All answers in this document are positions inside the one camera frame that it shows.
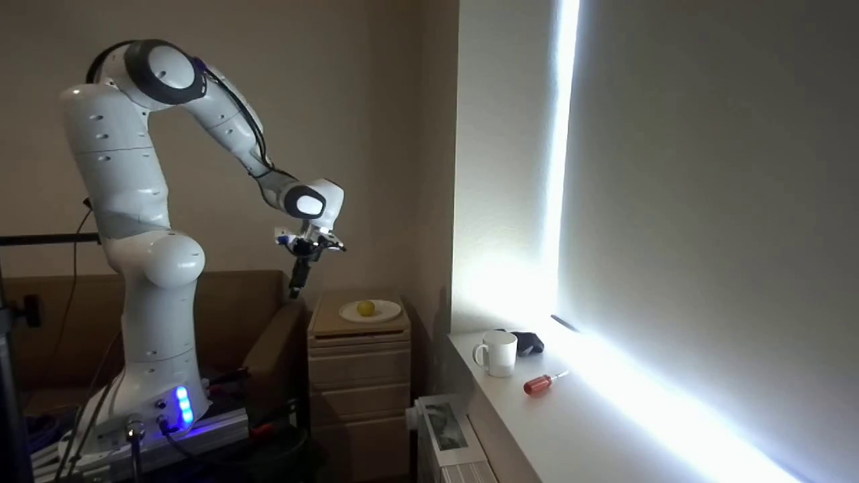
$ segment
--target black stand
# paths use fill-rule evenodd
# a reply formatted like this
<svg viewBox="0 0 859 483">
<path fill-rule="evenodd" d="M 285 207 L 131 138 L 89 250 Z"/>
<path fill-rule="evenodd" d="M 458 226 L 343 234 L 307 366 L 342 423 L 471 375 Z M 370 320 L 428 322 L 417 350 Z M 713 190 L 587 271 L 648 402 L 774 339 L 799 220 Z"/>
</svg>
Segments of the black stand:
<svg viewBox="0 0 859 483">
<path fill-rule="evenodd" d="M 0 299 L 0 399 L 2 399 L 2 415 L 0 415 L 0 469 L 13 483 L 33 481 L 30 453 L 25 448 L 25 419 L 20 407 L 20 393 L 16 379 L 11 367 L 11 350 L 9 350 L 9 331 L 13 324 L 13 309 L 6 305 Z"/>
</svg>

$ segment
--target desk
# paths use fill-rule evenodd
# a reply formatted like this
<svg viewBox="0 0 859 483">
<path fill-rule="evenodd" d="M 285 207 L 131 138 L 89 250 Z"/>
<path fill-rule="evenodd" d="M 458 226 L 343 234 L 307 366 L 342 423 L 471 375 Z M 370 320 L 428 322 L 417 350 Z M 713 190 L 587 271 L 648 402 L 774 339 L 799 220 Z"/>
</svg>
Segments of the desk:
<svg viewBox="0 0 859 483">
<path fill-rule="evenodd" d="M 523 383 L 540 372 L 560 371 L 555 335 L 540 334 L 548 352 L 522 356 L 509 379 L 487 375 L 473 362 L 473 347 L 483 334 L 453 334 L 453 375 L 464 379 L 473 426 L 500 481 L 701 481 L 671 453 L 656 446 L 641 429 L 594 394 L 578 375 L 558 382 L 543 397 L 523 394 Z"/>
</svg>

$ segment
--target red object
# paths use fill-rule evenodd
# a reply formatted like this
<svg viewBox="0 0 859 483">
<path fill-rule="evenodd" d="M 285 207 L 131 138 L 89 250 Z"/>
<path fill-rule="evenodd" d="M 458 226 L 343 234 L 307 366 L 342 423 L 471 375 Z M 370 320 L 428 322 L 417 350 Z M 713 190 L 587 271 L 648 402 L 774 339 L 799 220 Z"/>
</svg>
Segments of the red object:
<svg viewBox="0 0 859 483">
<path fill-rule="evenodd" d="M 551 375 L 540 375 L 540 379 L 532 379 L 523 383 L 527 394 L 543 394 L 554 387 L 554 379 Z"/>
<path fill-rule="evenodd" d="M 548 389 L 554 387 L 554 382 L 558 382 L 558 379 L 564 379 L 564 375 L 570 375 L 570 371 L 560 371 L 560 372 L 555 372 L 555 375 L 543 372 L 543 375 L 527 382 L 523 389 L 527 389 L 527 394 L 535 397 L 535 394 L 548 393 Z"/>
</svg>

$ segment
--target white desk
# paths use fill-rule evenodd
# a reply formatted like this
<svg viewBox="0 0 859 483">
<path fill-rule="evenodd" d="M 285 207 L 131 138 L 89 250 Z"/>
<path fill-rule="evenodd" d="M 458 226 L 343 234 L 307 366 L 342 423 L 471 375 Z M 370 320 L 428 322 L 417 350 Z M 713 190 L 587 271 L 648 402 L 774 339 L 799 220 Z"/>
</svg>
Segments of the white desk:
<svg viewBox="0 0 859 483">
<path fill-rule="evenodd" d="M 473 393 L 480 393 L 497 419 L 509 432 L 532 474 L 544 483 L 673 483 L 701 481 L 681 462 L 656 446 L 641 429 L 626 422 L 613 405 L 599 399 L 578 375 L 560 379 L 551 393 L 540 397 L 523 394 L 523 382 L 540 372 L 560 371 L 554 354 L 554 331 L 540 334 L 548 352 L 540 356 L 522 356 L 516 375 L 493 379 L 473 362 L 473 347 L 483 334 L 452 335 L 453 352 L 464 379 L 473 379 Z M 505 456 L 487 450 L 501 481 L 516 481 L 513 469 L 505 469 Z"/>
</svg>

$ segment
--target wooden drawer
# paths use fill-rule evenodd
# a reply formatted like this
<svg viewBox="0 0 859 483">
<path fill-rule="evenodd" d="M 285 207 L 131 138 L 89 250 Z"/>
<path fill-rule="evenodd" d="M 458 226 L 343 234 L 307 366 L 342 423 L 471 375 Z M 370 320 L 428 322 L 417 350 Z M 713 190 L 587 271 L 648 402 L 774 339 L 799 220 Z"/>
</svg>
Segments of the wooden drawer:
<svg viewBox="0 0 859 483">
<path fill-rule="evenodd" d="M 318 393 L 409 382 L 410 352 L 309 356 L 309 383 Z"/>
<path fill-rule="evenodd" d="M 328 456 L 320 473 L 322 483 L 409 474 L 406 415 L 318 426 L 313 440 L 326 448 Z"/>
<path fill-rule="evenodd" d="M 402 415 L 409 397 L 409 383 L 311 393 L 311 423 L 326 426 L 359 419 Z"/>
</svg>

